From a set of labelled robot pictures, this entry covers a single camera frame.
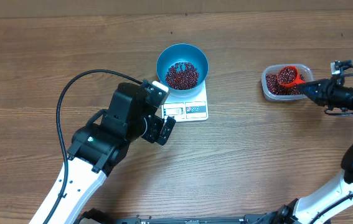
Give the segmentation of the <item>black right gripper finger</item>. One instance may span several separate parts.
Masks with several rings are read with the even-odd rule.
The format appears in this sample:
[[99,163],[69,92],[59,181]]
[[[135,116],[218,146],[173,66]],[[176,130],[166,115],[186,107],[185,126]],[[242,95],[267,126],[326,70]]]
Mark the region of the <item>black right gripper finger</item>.
[[318,94],[317,90],[306,88],[302,91],[307,98],[309,98],[313,103],[318,106],[326,106],[326,102],[322,98],[322,94]]
[[300,93],[316,93],[330,83],[329,79],[320,79],[296,85]]

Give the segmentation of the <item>orange scoop with blue handle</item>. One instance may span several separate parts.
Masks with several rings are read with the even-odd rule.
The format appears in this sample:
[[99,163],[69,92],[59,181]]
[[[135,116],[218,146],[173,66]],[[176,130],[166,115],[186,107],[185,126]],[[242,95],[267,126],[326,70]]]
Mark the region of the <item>orange scoop with blue handle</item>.
[[298,69],[294,66],[287,66],[282,68],[277,73],[276,80],[279,85],[285,88],[292,88],[305,82],[303,79],[301,79]]

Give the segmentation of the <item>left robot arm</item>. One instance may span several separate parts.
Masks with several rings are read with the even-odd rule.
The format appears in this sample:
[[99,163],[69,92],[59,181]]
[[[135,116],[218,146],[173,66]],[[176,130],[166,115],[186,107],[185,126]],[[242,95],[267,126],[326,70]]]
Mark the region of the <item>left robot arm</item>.
[[120,83],[107,110],[75,132],[67,163],[31,223],[73,223],[137,138],[165,145],[176,123],[156,116],[169,89],[153,81]]

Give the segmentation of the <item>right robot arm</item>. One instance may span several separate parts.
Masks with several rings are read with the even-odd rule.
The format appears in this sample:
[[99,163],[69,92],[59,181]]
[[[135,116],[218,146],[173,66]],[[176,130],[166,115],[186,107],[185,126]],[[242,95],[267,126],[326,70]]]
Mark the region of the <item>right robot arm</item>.
[[[322,79],[298,86],[301,93],[319,106],[325,114],[334,115],[333,109],[341,109],[342,116],[353,115],[353,88],[344,86],[349,76],[348,62],[336,61],[331,65],[330,79]],[[330,223],[331,218],[353,205],[353,145],[348,148],[341,161],[341,171],[314,193],[296,198],[277,211],[257,219],[257,223]]]

